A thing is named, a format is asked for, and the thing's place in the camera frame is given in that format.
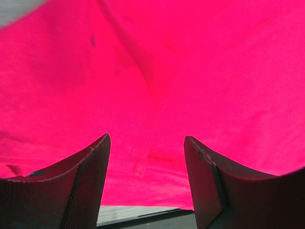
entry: black plastic piece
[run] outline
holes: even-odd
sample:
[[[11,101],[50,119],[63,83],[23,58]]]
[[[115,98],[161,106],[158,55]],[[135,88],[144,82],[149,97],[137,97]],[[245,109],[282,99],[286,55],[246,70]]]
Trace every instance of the black plastic piece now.
[[[96,228],[109,154],[104,135],[27,177],[0,179],[0,228]]]
[[[305,168],[276,177],[193,137],[186,137],[184,151],[199,229],[305,228]]]

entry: mesh surface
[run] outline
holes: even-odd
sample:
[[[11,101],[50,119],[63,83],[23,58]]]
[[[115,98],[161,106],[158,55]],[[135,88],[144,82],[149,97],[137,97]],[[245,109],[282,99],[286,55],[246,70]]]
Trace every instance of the mesh surface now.
[[[70,197],[62,229],[94,229],[98,217],[103,176],[106,171],[102,154],[94,152],[79,168],[74,188]]]

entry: gray floor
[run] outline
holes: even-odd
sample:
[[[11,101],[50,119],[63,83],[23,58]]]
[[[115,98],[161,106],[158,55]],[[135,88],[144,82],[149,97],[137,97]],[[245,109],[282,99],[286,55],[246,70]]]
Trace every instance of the gray floor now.
[[[33,10],[45,0],[0,0],[0,28],[17,20],[25,13]],[[148,208],[148,207],[101,207],[98,223],[133,218],[136,216],[152,214],[172,208]]]
[[[97,223],[109,222],[118,219],[134,218],[138,216],[153,214],[162,211],[173,210],[174,208],[148,208],[148,207],[103,207],[101,206]]]

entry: dark spot on fabric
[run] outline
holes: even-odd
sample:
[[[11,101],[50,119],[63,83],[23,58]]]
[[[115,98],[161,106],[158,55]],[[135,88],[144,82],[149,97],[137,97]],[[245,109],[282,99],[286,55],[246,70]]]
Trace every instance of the dark spot on fabric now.
[[[92,44],[93,47],[96,46],[94,33],[91,35],[91,44]]]

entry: pink fabric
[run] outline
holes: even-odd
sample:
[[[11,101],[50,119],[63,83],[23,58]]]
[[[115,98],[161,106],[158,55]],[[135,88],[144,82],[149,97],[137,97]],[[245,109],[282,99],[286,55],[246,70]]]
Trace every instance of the pink fabric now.
[[[192,208],[183,139],[305,164],[302,0],[49,0],[0,30],[0,177],[112,138],[104,205]]]

